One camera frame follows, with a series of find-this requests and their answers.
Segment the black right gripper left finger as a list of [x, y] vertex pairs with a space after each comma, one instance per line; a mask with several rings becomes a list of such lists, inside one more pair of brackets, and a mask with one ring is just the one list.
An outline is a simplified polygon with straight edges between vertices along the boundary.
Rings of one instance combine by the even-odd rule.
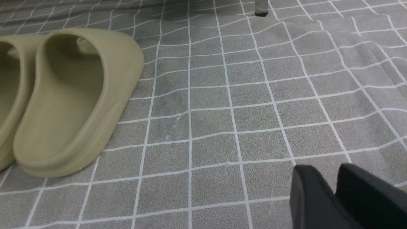
[[311, 165], [293, 168], [290, 210], [294, 229], [362, 229]]

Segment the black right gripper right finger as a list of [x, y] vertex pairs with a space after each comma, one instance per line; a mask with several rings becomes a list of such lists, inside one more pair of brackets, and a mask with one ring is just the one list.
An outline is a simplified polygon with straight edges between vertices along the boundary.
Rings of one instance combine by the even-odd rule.
[[350, 163], [340, 165], [336, 197], [364, 229], [405, 229], [406, 192]]

